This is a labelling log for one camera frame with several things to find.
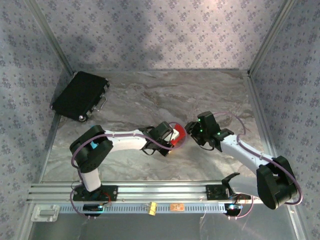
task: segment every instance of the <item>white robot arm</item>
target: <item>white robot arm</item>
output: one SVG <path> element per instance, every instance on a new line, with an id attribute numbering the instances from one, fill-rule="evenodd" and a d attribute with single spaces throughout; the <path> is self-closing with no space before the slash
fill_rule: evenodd
<path id="1" fill-rule="evenodd" d="M 251 149 L 258 155 L 265 156 L 269 159 L 272 159 L 272 156 L 266 155 L 257 151 L 254 147 L 242 142 L 247 148 Z M 229 135 L 221 142 L 221 151 L 227 155 L 234 157 L 236 160 L 245 165 L 248 169 L 250 169 L 254 174 L 256 174 L 257 169 L 260 165 L 267 165 L 268 162 L 263 160 L 262 158 L 257 157 L 256 155 L 250 154 L 237 143 L 237 135 Z"/>
<path id="2" fill-rule="evenodd" d="M 167 123 L 161 123 L 158 127 L 150 129 L 150 131 L 148 131 L 148 128 L 137 129 L 134 131 L 103 131 L 101 126 L 94 126 L 73 142 L 70 146 L 72 153 L 74 153 L 89 137 L 92 138 L 102 134 L 105 138 L 104 140 L 102 140 L 102 138 L 97 138 L 96 141 L 90 141 L 90 143 L 86 144 L 86 146 L 77 153 L 77 158 L 75 158 L 75 160 L 79 168 L 80 178 L 83 181 L 85 188 L 89 192 L 100 188 L 101 181 L 99 178 L 98 166 L 102 162 L 101 160 L 105 158 L 103 157 L 102 159 L 101 156 L 104 156 L 105 154 L 120 150 L 145 151 L 147 149 L 151 149 L 153 152 L 158 150 L 162 155 L 166 156 L 169 153 L 168 149 L 173 147 L 171 141 L 174 141 L 179 136 L 179 132 L 176 129 L 172 129 Z M 163 150 L 159 146 L 150 142 L 150 138 L 157 138 L 155 136 L 157 131 L 162 131 L 161 139 L 158 138 L 158 141 L 162 144 L 166 144 L 164 147 L 168 149 Z M 94 150 L 100 151 L 97 154 L 94 154 Z"/>

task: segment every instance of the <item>black suitcase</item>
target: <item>black suitcase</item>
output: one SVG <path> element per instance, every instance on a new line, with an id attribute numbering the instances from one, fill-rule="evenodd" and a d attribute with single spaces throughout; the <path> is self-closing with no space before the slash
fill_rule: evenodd
<path id="1" fill-rule="evenodd" d="M 59 115 L 86 122 L 100 100 L 107 100 L 105 93 L 109 86 L 106 78 L 79 71 L 51 108 Z"/>

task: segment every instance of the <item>patterned wallpaper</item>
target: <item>patterned wallpaper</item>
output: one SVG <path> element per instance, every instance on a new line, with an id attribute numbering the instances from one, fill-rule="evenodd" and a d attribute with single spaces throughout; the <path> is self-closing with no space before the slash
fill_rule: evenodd
<path id="1" fill-rule="evenodd" d="M 0 8 L 0 239 L 9 240 L 44 164 L 56 85 L 69 77 L 24 2 Z"/>
<path id="2" fill-rule="evenodd" d="M 73 70 L 247 70 L 283 0 L 37 0 Z"/>
<path id="3" fill-rule="evenodd" d="M 304 190 L 312 239 L 320 239 L 320 2 L 295 6 L 254 77 L 279 154 Z"/>

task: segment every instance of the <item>marble surface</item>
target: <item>marble surface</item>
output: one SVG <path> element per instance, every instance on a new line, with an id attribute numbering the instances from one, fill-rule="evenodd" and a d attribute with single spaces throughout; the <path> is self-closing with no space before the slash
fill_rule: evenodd
<path id="1" fill-rule="evenodd" d="M 107 102 L 86 123 L 62 117 L 47 162 L 43 181 L 75 181 L 70 144 L 93 125 L 111 131 L 132 131 L 162 121 L 183 126 L 197 115 L 231 111 L 240 116 L 248 134 L 242 139 L 263 150 L 242 75 L 237 71 L 149 71 L 104 74 L 110 81 Z M 242 126 L 230 116 L 217 118 L 221 128 L 241 133 Z M 99 167 L 102 181 L 221 180 L 240 172 L 253 176 L 245 166 L 218 150 L 205 151 L 192 138 L 167 157 L 139 150 L 110 153 Z"/>

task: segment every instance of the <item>purple cable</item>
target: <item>purple cable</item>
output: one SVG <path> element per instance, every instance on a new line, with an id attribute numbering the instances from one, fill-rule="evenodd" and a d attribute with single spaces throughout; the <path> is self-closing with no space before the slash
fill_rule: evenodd
<path id="1" fill-rule="evenodd" d="M 252 201 L 251 201 L 251 205 L 250 205 L 249 210 L 245 214 L 243 214 L 242 216 L 236 216 L 235 218 L 242 219 L 251 212 L 252 208 L 254 207 L 254 196 L 251 196 L 251 200 Z"/>
<path id="2" fill-rule="evenodd" d="M 75 204 L 74 204 L 73 195 L 75 193 L 75 189 L 78 188 L 78 187 L 81 187 L 81 186 L 82 186 L 82 184 L 79 184 L 79 185 L 75 186 L 74 189 L 72 189 L 72 191 L 70 192 L 70 203 L 71 203 L 73 209 L 75 210 L 75 212 L 77 214 L 81 215 L 82 217 L 89 218 L 86 215 L 84 215 L 83 213 L 79 212 L 78 209 L 76 208 Z"/>
<path id="3" fill-rule="evenodd" d="M 242 148 L 243 148 L 244 150 L 246 150 L 248 153 L 250 153 L 250 154 L 252 154 L 252 155 L 254 155 L 254 156 L 258 157 L 258 158 L 261 157 L 258 153 L 250 150 L 249 148 L 247 148 L 246 146 L 244 146 L 244 145 L 240 142 L 240 136 L 246 135 L 247 129 L 246 129 L 246 126 L 245 126 L 244 122 L 243 122 L 238 116 L 236 116 L 236 115 L 234 115 L 233 113 L 228 112 L 228 111 L 216 112 L 216 113 L 214 113 L 214 114 L 231 115 L 231 116 L 235 117 L 235 118 L 241 123 L 241 125 L 242 125 L 242 127 L 243 127 L 243 133 L 240 133 L 239 135 L 236 136 L 236 141 L 237 141 L 237 143 L 239 144 L 240 147 L 242 147 Z M 295 177 L 292 176 L 292 175 L 290 174 L 290 172 L 288 172 L 288 171 L 287 171 L 285 168 L 283 168 L 281 165 L 279 165 L 278 163 L 274 162 L 272 159 L 269 159 L 269 158 L 267 158 L 267 157 L 265 157 L 265 156 L 262 156 L 262 159 L 265 160 L 265 161 L 267 161 L 268 163 L 271 163 L 271 164 L 275 165 L 277 168 L 279 168 L 281 171 L 283 171 L 283 172 L 291 179 L 291 181 L 293 181 L 293 183 L 294 183 L 297 191 L 299 192 L 299 198 L 298 198 L 297 201 L 295 201 L 295 202 L 286 202 L 285 204 L 287 204 L 287 205 L 298 205 L 298 204 L 300 204 L 300 203 L 302 202 L 302 200 L 303 200 L 304 197 L 303 197 L 302 189 L 301 189 L 299 183 L 297 182 L 297 180 L 295 179 Z"/>
<path id="4" fill-rule="evenodd" d="M 72 160 L 71 160 L 71 165 L 72 165 L 72 167 L 74 167 L 74 168 L 76 168 L 76 169 L 77 169 L 78 176 L 79 176 L 79 178 L 80 178 L 81 182 L 83 183 L 83 182 L 84 182 L 84 179 L 83 179 L 83 178 L 82 178 L 82 176 L 81 176 L 81 173 L 80 173 L 80 169 L 79 169 L 79 167 L 78 167 L 78 166 L 76 166 L 76 165 L 75 165 L 75 163 L 74 163 L 74 161 L 72 161 Z"/>

